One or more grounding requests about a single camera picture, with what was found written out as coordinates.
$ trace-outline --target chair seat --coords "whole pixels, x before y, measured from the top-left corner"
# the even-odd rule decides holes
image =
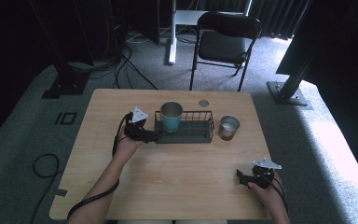
[[[224,63],[243,63],[245,52],[245,40],[241,37],[226,36],[211,31],[206,31],[201,36],[199,48],[201,59]]]

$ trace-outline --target hand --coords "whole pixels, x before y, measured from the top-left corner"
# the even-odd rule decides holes
[[[121,128],[120,134],[118,135],[117,149],[114,161],[120,162],[121,164],[127,163],[127,161],[135,153],[136,149],[143,143],[142,141],[134,141],[124,134],[125,125]]]
[[[272,180],[272,184],[274,184],[278,190],[282,190],[281,178],[275,170],[274,177],[275,179]],[[250,182],[248,186],[255,192],[255,194],[257,194],[261,202],[269,210],[269,213],[271,214],[274,223],[290,223],[283,200],[275,188],[273,188],[272,186],[268,186],[266,189],[262,189],[257,186],[257,184],[252,182]]]

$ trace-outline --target wooden table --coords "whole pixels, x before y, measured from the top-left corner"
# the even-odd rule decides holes
[[[208,107],[201,107],[207,100]],[[259,199],[239,184],[236,169],[252,173],[253,160],[269,158],[269,151],[246,92],[96,90],[89,102],[59,189],[50,209],[54,219],[66,219],[111,160],[118,125],[139,106],[149,114],[147,130],[154,130],[154,113],[167,101],[184,110],[211,110],[211,143],[143,144],[120,178],[108,219],[265,219]],[[241,122],[231,141],[217,134],[220,119],[233,115]]]

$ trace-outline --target teal cup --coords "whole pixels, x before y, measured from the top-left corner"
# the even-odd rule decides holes
[[[176,102],[167,102],[161,107],[162,125],[167,133],[175,133],[180,126],[183,108]]]

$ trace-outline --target person's arm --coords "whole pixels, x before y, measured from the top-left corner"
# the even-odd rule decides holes
[[[282,184],[281,178],[278,176],[278,173],[274,171],[275,179],[272,183],[278,187]],[[268,186],[266,189],[262,189],[255,183],[249,183],[249,188],[251,188],[255,194],[258,195],[261,202],[269,210],[272,220],[275,224],[288,224],[290,223],[289,216],[287,216],[286,208],[284,206],[283,200],[278,192],[272,186]]]
[[[124,128],[125,127],[123,126],[120,137],[118,138],[121,140],[117,143],[117,150],[114,158],[107,165],[103,174],[91,188],[89,193],[86,194],[84,197],[85,199],[111,189],[117,183],[124,165],[135,153],[138,146],[143,143],[141,141],[132,141],[129,137],[126,137],[123,132]],[[103,223],[109,210],[110,203],[112,202],[112,198],[113,193],[110,193],[95,202],[79,207],[69,217],[67,223]]]

